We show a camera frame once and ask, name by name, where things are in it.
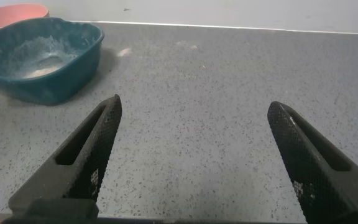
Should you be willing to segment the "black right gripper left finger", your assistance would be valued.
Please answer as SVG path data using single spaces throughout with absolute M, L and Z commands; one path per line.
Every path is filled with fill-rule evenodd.
M 119 95 L 100 102 L 9 199 L 12 212 L 37 199 L 97 201 L 121 116 Z

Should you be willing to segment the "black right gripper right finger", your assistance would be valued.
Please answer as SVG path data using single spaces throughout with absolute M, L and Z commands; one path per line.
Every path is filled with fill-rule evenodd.
M 288 105 L 267 119 L 306 221 L 358 223 L 358 165 Z

